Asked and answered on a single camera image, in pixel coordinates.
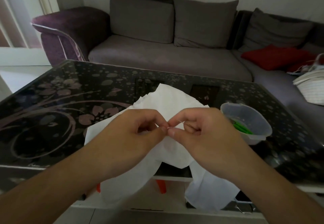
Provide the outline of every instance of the green object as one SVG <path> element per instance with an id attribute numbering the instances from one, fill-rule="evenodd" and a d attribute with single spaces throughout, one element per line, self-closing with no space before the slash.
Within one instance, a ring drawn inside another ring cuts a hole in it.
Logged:
<path id="1" fill-rule="evenodd" d="M 236 121 L 234 121 L 232 119 L 230 119 L 230 120 L 231 120 L 231 123 L 233 124 L 234 128 L 236 128 L 238 131 L 240 131 L 242 133 L 245 133 L 245 134 L 248 134 L 248 135 L 253 134 L 248 128 L 246 128 L 245 126 L 243 126 L 239 122 L 236 122 Z"/>

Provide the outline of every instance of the left hand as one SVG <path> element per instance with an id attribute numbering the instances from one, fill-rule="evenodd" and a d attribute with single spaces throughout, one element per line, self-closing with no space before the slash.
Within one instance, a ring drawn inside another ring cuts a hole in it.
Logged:
<path id="1" fill-rule="evenodd" d="M 156 110 L 127 110 L 79 152 L 98 173 L 98 183 L 137 165 L 167 135 L 168 123 Z"/>

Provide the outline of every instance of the glass table top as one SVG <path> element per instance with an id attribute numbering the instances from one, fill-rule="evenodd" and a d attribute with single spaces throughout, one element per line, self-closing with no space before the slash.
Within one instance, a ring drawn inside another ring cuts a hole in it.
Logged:
<path id="1" fill-rule="evenodd" d="M 59 162 L 82 148 L 87 127 L 129 107 L 159 83 L 211 107 L 232 102 L 255 108 L 273 128 L 267 141 L 252 146 L 259 156 L 291 181 L 324 182 L 323 146 L 256 83 L 71 60 L 0 103 L 0 167 L 47 168 Z M 191 176 L 188 169 L 182 173 Z"/>

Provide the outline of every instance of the purple armrest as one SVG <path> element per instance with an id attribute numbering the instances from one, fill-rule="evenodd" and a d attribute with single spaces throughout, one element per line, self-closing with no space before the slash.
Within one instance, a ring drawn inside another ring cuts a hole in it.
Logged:
<path id="1" fill-rule="evenodd" d="M 51 65 L 64 59 L 89 61 L 89 52 L 110 35 L 110 17 L 92 7 L 78 7 L 32 20 L 41 32 L 42 44 Z"/>

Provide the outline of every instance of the sofa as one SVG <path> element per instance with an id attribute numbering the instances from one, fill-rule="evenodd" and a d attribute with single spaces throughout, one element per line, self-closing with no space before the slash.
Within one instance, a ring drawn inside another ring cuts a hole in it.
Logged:
<path id="1" fill-rule="evenodd" d="M 52 66 L 72 59 L 254 81 L 299 117 L 320 143 L 324 141 L 324 107 L 306 102 L 292 84 L 295 77 L 281 70 L 263 70 L 241 58 L 239 49 L 244 44 L 253 12 L 237 12 L 238 1 L 111 0 L 110 3 L 110 15 L 95 8 L 79 7 L 32 20 L 34 28 L 41 32 L 43 48 Z M 271 17 L 282 22 L 303 22 Z M 314 23 L 298 47 L 306 42 L 323 47 L 323 35 L 324 25 Z"/>

